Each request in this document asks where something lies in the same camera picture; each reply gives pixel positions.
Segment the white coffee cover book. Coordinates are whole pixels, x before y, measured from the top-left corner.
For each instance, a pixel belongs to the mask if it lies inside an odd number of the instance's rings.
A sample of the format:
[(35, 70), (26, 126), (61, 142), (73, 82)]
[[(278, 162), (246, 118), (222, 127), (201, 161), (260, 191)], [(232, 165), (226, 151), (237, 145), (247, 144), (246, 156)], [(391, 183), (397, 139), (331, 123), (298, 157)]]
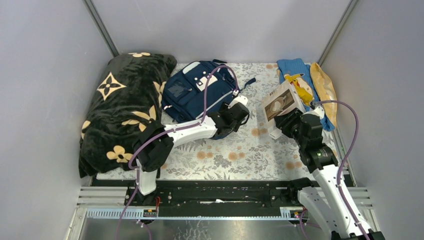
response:
[(275, 117), (288, 114), (294, 109), (298, 109), (302, 113), (306, 111), (295, 87), (288, 81), (284, 81), (266, 95), (261, 106), (265, 115), (268, 134), (274, 140), (283, 135), (282, 131), (276, 126)]

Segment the navy blue student backpack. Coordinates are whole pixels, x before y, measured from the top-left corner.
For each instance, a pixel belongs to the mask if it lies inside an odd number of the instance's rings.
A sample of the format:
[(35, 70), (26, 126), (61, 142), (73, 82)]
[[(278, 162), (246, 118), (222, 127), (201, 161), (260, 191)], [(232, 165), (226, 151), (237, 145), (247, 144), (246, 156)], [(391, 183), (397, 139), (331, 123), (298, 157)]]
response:
[(234, 71), (224, 63), (193, 61), (169, 78), (163, 87), (162, 109), (176, 124), (204, 118), (230, 103), (240, 90)]

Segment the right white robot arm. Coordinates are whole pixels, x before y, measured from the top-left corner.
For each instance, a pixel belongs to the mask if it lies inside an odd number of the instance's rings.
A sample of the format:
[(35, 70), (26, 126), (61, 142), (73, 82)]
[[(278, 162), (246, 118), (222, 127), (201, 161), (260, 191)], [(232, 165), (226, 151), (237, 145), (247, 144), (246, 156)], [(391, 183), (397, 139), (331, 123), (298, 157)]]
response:
[(323, 142), (323, 127), (317, 113), (302, 113), (298, 109), (276, 116), (276, 127), (295, 140), (302, 163), (319, 184), (325, 200), (307, 178), (292, 180), (287, 201), (303, 205), (331, 240), (383, 240), (381, 231), (374, 231), (364, 219), (348, 188), (343, 184), (339, 162), (330, 147)]

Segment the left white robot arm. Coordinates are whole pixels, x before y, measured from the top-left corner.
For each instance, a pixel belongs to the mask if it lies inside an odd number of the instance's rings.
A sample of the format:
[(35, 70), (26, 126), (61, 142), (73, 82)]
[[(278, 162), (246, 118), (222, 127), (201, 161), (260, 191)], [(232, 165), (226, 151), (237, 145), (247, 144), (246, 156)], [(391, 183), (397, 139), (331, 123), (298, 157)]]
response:
[(144, 206), (155, 200), (158, 171), (171, 151), (200, 139), (222, 139), (247, 123), (250, 112), (243, 103), (224, 103), (219, 111), (179, 124), (153, 122), (133, 144), (134, 154), (128, 165), (136, 170), (136, 199)]

